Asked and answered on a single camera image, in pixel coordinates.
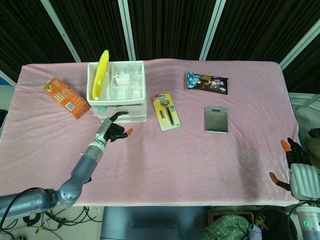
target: black curtain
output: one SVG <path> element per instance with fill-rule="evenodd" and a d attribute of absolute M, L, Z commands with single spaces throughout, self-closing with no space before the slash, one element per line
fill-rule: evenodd
<path fill-rule="evenodd" d="M 128 0 L 137 60 L 199 60 L 215 0 Z"/>
<path fill-rule="evenodd" d="M 110 61 L 127 61 L 128 51 L 117 0 L 50 0 L 82 62 L 97 62 L 105 49 Z"/>
<path fill-rule="evenodd" d="M 280 63 L 319 18 L 319 0 L 227 0 L 207 60 Z"/>
<path fill-rule="evenodd" d="M 289 92 L 320 94 L 320 35 L 283 70 Z"/>
<path fill-rule="evenodd" d="M 0 70 L 17 82 L 22 65 L 74 62 L 40 1 L 0 0 Z"/>

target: small white object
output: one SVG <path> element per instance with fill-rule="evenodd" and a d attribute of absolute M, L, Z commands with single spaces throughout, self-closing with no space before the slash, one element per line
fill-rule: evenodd
<path fill-rule="evenodd" d="M 115 75 L 115 81 L 118 86 L 128 86 L 129 79 L 130 79 L 130 74 L 128 73 L 117 73 Z"/>

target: black wire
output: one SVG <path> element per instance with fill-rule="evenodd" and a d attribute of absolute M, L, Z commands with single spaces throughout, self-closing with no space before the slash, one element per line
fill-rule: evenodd
<path fill-rule="evenodd" d="M 16 229 L 13 229 L 12 231 L 14 231 L 14 230 L 17 230 L 17 229 L 22 229 L 22 228 L 35 228 L 35 229 L 37 229 L 36 231 L 35 231 L 35 233 L 34 233 L 34 235 L 36 235 L 37 234 L 37 232 L 39 231 L 39 226 L 19 226 L 19 227 L 17 227 Z M 53 235 L 55 235 L 58 239 L 60 239 L 60 240 L 63 240 L 58 234 L 56 234 L 55 232 L 53 232 L 53 231 L 50 231 L 49 230 L 49 232 L 51 232 Z"/>
<path fill-rule="evenodd" d="M 294 208 L 292 208 L 292 210 L 289 212 L 288 218 L 287 218 L 287 224 L 288 224 L 288 230 L 289 230 L 289 237 L 291 240 L 294 240 L 294 238 L 292 237 L 292 234 L 291 234 L 290 217 L 291 217 L 292 213 L 294 212 L 294 210 L 296 210 L 298 207 L 300 207 L 301 205 L 304 205 L 304 204 L 320 204 L 320 201 L 316 201 L 316 200 L 303 201 L 303 202 L 299 203 L 298 205 L 294 206 Z"/>
<path fill-rule="evenodd" d="M 48 217 L 50 217 L 51 219 L 53 219 L 53 220 L 55 220 L 56 222 L 60 223 L 61 220 L 60 220 L 58 217 L 56 217 L 56 216 L 57 216 L 59 213 L 61 213 L 62 211 L 58 212 L 57 214 L 53 214 L 52 211 L 50 211 L 51 213 L 49 213 L 49 212 L 47 212 L 47 211 L 45 211 L 44 213 L 45 213 Z M 76 220 L 81 217 L 81 215 L 84 213 L 84 211 L 85 211 L 85 209 L 83 209 L 82 212 L 81 212 L 75 219 L 73 219 L 73 220 L 65 220 L 64 222 L 65 222 L 65 223 L 80 223 L 80 222 L 76 222 Z"/>
<path fill-rule="evenodd" d="M 102 220 L 101 220 L 101 221 L 94 220 L 97 216 L 95 216 L 95 217 L 90 217 L 90 216 L 89 216 L 89 210 L 90 210 L 89 207 L 86 208 L 86 207 L 84 206 L 84 209 L 85 209 L 85 214 L 86 214 L 86 216 L 87 216 L 91 221 L 96 222 L 96 223 L 102 223 Z"/>
<path fill-rule="evenodd" d="M 58 230 L 58 228 L 57 229 L 49 229 L 49 228 L 44 227 L 44 223 L 51 219 L 51 218 L 49 218 L 48 220 L 44 221 L 44 215 L 45 215 L 44 213 L 45 212 L 42 213 L 41 225 L 39 226 L 39 228 L 44 228 L 45 230 L 48 230 L 48 231 L 51 231 L 51 232 Z"/>
<path fill-rule="evenodd" d="M 13 220 L 8 226 L 4 227 L 4 230 L 10 230 L 13 229 L 18 223 L 18 219 Z"/>
<path fill-rule="evenodd" d="M 54 213 L 52 212 L 52 210 L 50 210 L 50 213 L 51 213 L 52 215 L 58 215 L 58 214 L 62 213 L 62 212 L 65 211 L 65 210 L 67 210 L 67 208 L 61 210 L 60 212 L 58 212 L 58 213 L 56 213 L 56 214 L 54 214 Z"/>
<path fill-rule="evenodd" d="M 1 231 L 6 233 L 6 234 L 9 234 L 12 237 L 12 239 L 15 240 L 15 236 L 11 232 L 3 230 L 3 229 L 1 229 Z"/>
<path fill-rule="evenodd" d="M 86 223 L 86 222 L 90 221 L 90 219 L 88 221 L 83 221 L 85 218 L 86 218 L 86 215 L 84 215 L 84 217 L 80 220 L 80 222 L 77 222 L 77 223 L 74 223 L 74 224 L 64 224 L 64 225 L 66 225 L 66 226 L 75 226 L 75 225 Z"/>
<path fill-rule="evenodd" d="M 20 192 L 17 196 L 14 197 L 14 199 L 10 202 L 9 206 L 6 208 L 3 216 L 2 216 L 2 219 L 1 219 L 1 222 L 0 222 L 0 230 L 2 230 L 2 227 L 4 226 L 4 222 L 5 222 L 5 219 L 10 211 L 10 208 L 12 207 L 12 205 L 15 203 L 15 201 L 20 197 L 22 196 L 24 193 L 26 192 L 29 192 L 31 190 L 36 190 L 36 189 L 43 189 L 41 187 L 31 187 L 31 188 L 28 188 L 22 192 Z"/>

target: pink tablecloth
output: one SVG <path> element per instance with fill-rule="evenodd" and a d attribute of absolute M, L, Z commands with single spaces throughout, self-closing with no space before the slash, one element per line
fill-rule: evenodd
<path fill-rule="evenodd" d="M 228 78 L 228 95 L 186 89 L 188 71 Z M 76 205 L 290 205 L 272 183 L 288 182 L 281 139 L 298 140 L 298 125 L 281 68 L 274 62 L 145 62 L 148 120 L 123 124 L 132 135 L 108 143 Z M 87 64 L 22 67 L 0 140 L 0 195 L 54 188 L 94 139 L 101 122 L 88 111 L 75 120 L 44 91 L 61 78 L 86 98 Z M 151 97 L 170 92 L 181 127 L 162 132 Z M 204 132 L 204 107 L 228 109 L 228 134 Z"/>

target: cardboard box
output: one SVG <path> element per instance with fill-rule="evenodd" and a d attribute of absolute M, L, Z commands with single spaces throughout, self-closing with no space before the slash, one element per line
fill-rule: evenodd
<path fill-rule="evenodd" d="M 76 119 L 80 118 L 90 108 L 87 101 L 57 77 L 49 81 L 43 89 Z"/>

